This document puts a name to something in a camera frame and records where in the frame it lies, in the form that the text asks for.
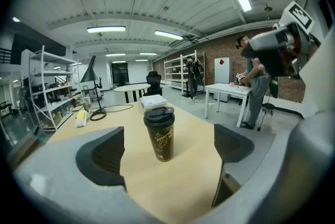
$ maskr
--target doorway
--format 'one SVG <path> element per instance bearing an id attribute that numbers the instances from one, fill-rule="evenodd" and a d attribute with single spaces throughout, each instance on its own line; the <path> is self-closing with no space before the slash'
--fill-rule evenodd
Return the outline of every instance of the doorway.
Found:
<path id="1" fill-rule="evenodd" d="M 111 70 L 113 74 L 113 83 L 118 86 L 129 84 L 128 64 L 112 63 Z"/>

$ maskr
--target stool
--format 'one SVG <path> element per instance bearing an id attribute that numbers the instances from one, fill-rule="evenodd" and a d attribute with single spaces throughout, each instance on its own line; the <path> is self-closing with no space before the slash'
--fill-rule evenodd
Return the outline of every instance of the stool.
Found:
<path id="1" fill-rule="evenodd" d="M 266 114 L 268 111 L 271 113 L 271 116 L 273 115 L 274 105 L 270 103 L 264 103 L 263 111 Z"/>

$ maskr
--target man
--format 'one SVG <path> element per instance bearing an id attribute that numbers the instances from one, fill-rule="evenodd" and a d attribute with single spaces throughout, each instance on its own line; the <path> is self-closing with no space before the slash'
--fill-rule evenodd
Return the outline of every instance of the man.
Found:
<path id="1" fill-rule="evenodd" d="M 194 78 L 194 73 L 192 72 L 192 65 L 194 64 L 194 60 L 190 55 L 186 58 L 186 66 L 184 68 L 184 72 L 188 72 L 187 80 L 188 80 L 188 89 L 190 94 L 190 99 L 195 99 L 198 93 L 198 85 Z"/>
<path id="2" fill-rule="evenodd" d="M 237 43 L 243 48 L 248 47 L 249 38 L 241 36 Z M 270 78 L 259 69 L 260 62 L 258 59 L 247 58 L 247 69 L 243 72 L 245 78 L 240 80 L 241 84 L 251 84 L 250 117 L 247 122 L 241 123 L 242 128 L 254 129 L 258 115 L 261 111 L 265 91 L 269 85 Z"/>

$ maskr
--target gold design on cup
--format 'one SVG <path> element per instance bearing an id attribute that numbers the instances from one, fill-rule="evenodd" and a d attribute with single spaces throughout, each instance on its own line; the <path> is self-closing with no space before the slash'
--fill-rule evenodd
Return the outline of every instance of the gold design on cup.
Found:
<path id="1" fill-rule="evenodd" d="M 156 142 L 158 142 L 158 147 L 160 149 L 162 149 L 168 142 L 168 139 L 170 137 L 172 137 L 173 135 L 173 126 L 170 126 L 170 127 L 167 127 L 167 128 L 163 128 L 164 131 L 167 131 L 167 134 L 165 134 L 164 136 L 159 134 L 159 133 L 156 133 Z"/>

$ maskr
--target sticker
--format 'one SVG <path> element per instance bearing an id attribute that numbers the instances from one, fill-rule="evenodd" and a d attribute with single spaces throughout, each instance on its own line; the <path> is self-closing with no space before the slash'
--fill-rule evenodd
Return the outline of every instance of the sticker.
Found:
<path id="1" fill-rule="evenodd" d="M 291 2 L 285 10 L 290 13 L 290 15 L 294 18 L 294 21 L 298 23 L 298 25 L 304 30 L 306 34 L 309 34 L 314 21 L 310 17 L 309 14 L 306 13 L 297 3 Z"/>

